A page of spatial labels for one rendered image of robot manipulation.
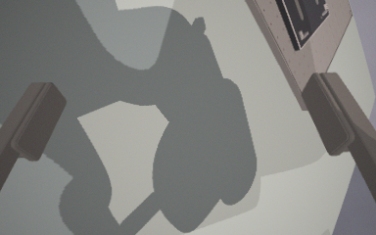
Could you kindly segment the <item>grey perforated base plate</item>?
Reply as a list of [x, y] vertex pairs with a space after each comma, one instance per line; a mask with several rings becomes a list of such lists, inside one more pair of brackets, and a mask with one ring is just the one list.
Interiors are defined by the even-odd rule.
[[302, 111], [313, 73], [327, 72], [353, 16], [349, 0], [326, 0], [330, 16], [302, 50], [295, 51], [276, 0], [245, 0]]

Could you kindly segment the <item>dark grey plate nest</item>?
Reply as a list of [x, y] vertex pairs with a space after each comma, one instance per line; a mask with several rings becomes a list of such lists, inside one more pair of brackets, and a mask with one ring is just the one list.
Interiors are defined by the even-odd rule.
[[302, 50], [329, 17], [326, 0], [276, 0], [295, 51]]

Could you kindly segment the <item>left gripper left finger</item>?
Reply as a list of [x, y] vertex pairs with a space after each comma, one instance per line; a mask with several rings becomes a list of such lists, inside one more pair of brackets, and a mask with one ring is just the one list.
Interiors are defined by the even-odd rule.
[[66, 104], [53, 82], [28, 86], [0, 128], [0, 191], [18, 158], [39, 161]]

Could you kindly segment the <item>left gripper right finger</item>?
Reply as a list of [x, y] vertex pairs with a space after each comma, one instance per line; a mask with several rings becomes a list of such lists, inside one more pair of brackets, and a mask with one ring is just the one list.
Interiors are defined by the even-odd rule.
[[302, 98], [330, 156], [350, 152], [376, 203], [376, 130], [336, 72], [313, 73]]

